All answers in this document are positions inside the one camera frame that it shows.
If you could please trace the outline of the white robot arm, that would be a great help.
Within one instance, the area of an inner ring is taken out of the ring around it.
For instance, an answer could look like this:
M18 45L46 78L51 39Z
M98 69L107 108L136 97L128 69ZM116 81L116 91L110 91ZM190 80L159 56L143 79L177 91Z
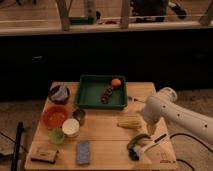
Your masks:
M142 109L142 117L147 126L155 131L156 124L164 117L213 145L213 118L177 105L177 98L177 93L170 87L164 87L149 96Z

